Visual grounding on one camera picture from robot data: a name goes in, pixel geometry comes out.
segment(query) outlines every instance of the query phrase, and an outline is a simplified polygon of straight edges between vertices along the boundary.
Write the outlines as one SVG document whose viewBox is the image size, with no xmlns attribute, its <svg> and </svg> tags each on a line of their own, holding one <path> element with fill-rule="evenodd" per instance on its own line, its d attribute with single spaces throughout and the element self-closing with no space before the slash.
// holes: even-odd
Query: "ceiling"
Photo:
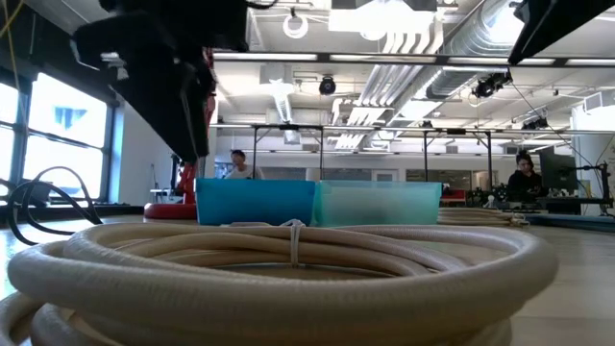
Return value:
<svg viewBox="0 0 615 346">
<path fill-rule="evenodd" d="M 446 12 L 443 17 L 444 35 L 469 13 L 480 0 L 457 0 L 458 9 Z M 104 18 L 108 14 L 100 9 L 97 0 L 27 0 L 41 15 L 52 20 L 67 32 L 74 31 L 85 22 Z M 253 51 L 277 52 L 381 52 L 385 38 L 367 40 L 358 33 L 330 32 L 326 24 L 331 0 L 299 0 L 307 4 L 297 6 L 297 14 L 310 16 L 308 30 L 302 38 L 290 38 L 283 31 L 283 22 L 289 13 L 292 1 L 281 1 L 274 10 L 254 12 L 249 16 L 249 42 Z M 615 18 L 606 12 L 560 42 L 541 56 L 591 56 L 615 57 L 615 41 L 604 33 L 615 30 Z M 290 26 L 297 25 L 291 21 Z M 219 79 L 220 115 L 229 122 L 264 121 L 267 109 L 275 108 L 274 98 L 259 86 L 260 63 L 219 62 L 215 66 Z M 372 72 L 370 64 L 320 64 L 295 63 L 290 65 L 295 92 L 289 97 L 293 109 L 330 111 L 336 97 L 321 96 L 320 80 L 332 75 L 337 84 L 339 97 L 357 97 Z M 600 87 L 615 87 L 615 69 L 571 68 L 513 68 L 512 76 L 519 90 L 535 108 L 548 106 L 550 123 L 554 127 L 569 124 L 570 107 L 581 101 L 580 96 L 595 92 Z M 560 96 L 554 96 L 559 89 Z M 507 86 L 496 98 L 481 101 L 469 96 L 470 89 L 463 88 L 432 117 L 436 127 L 461 127 L 481 125 L 505 127 L 511 119 L 531 111 L 517 90 Z"/>
</svg>

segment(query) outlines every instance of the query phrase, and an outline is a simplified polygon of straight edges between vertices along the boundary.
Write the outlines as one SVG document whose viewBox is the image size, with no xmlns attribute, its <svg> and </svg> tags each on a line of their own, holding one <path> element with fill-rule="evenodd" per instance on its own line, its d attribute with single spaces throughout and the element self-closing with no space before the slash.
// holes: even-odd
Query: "plastic bin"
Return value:
<svg viewBox="0 0 615 346">
<path fill-rule="evenodd" d="M 442 184 L 327 181 L 317 187 L 312 224 L 434 225 Z"/>
<path fill-rule="evenodd" d="M 250 179 L 197 179 L 199 224 L 266 222 L 280 225 L 299 219 L 309 225 L 315 182 Z"/>
</svg>

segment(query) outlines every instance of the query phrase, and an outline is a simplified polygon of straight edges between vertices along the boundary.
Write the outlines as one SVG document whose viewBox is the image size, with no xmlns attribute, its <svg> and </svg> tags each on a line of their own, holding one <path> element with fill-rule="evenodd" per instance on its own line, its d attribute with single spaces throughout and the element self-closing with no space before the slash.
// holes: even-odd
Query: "window frame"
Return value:
<svg viewBox="0 0 615 346">
<path fill-rule="evenodd" d="M 85 90 L 81 90 L 76 86 L 73 86 L 53 74 L 48 74 L 45 71 L 39 71 L 39 73 L 47 74 L 48 76 L 57 79 L 61 83 L 64 83 L 67 86 L 78 89 L 79 91 L 92 96 Z M 17 117 L 15 119 L 14 124 L 7 123 L 5 121 L 0 120 L 0 125 L 5 128 L 12 129 L 14 133 L 13 138 L 13 146 L 12 146 L 12 166 L 11 166 L 11 176 L 9 181 L 13 184 L 18 184 L 19 181 L 23 178 L 24 167 L 26 164 L 26 152 L 28 149 L 28 137 L 29 136 L 40 136 L 49 140 L 53 140 L 62 144 L 77 146 L 82 148 L 93 148 L 96 150 L 100 150 L 103 155 L 102 162 L 102 171 L 101 171 L 101 183 L 100 183 L 100 193 L 98 198 L 95 198 L 96 202 L 108 202 L 109 201 L 109 188 L 110 188 L 110 175 L 111 175 L 111 146 L 112 146 L 112 138 L 114 131 L 114 118 L 115 112 L 117 108 L 115 105 L 105 102 L 103 100 L 98 100 L 104 102 L 107 105 L 107 119 L 105 123 L 105 140 L 102 148 L 96 147 L 93 145 L 89 145 L 87 143 L 83 143 L 79 140 L 74 140 L 71 138 L 66 138 L 63 136 L 58 136 L 50 133 L 45 133 L 43 131 L 30 129 L 28 127 L 28 121 L 30 118 L 30 108 L 32 102 L 32 91 L 33 91 L 33 83 L 36 79 L 27 79 L 23 76 L 18 77 L 19 82 L 19 102 L 23 105 L 23 107 L 19 106 L 17 108 Z M 9 71 L 5 68 L 0 67 L 0 83 L 9 86 L 16 87 L 15 77 L 12 71 Z M 76 201 L 83 201 L 85 198 L 77 197 L 74 198 Z M 51 197 L 52 204 L 64 204 L 64 201 L 61 197 Z"/>
</svg>

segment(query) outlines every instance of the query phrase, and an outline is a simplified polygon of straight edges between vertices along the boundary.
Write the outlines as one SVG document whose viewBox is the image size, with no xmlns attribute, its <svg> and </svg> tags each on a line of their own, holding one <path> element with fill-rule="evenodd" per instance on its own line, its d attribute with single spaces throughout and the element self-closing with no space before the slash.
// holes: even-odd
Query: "computer monitor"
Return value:
<svg viewBox="0 0 615 346">
<path fill-rule="evenodd" d="M 578 189 L 577 164 L 571 156 L 557 155 L 554 148 L 540 151 L 540 171 L 545 188 Z"/>
</svg>

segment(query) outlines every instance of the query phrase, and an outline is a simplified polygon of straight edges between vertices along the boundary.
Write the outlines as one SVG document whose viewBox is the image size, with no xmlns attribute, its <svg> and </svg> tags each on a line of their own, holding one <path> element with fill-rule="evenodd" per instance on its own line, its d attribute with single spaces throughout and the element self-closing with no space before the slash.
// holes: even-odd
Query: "security camera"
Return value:
<svg viewBox="0 0 615 346">
<path fill-rule="evenodd" d="M 323 81 L 320 82 L 320 87 L 318 88 L 321 95 L 329 96 L 335 93 L 335 82 L 333 81 L 333 76 L 325 76 L 323 77 Z"/>
</svg>

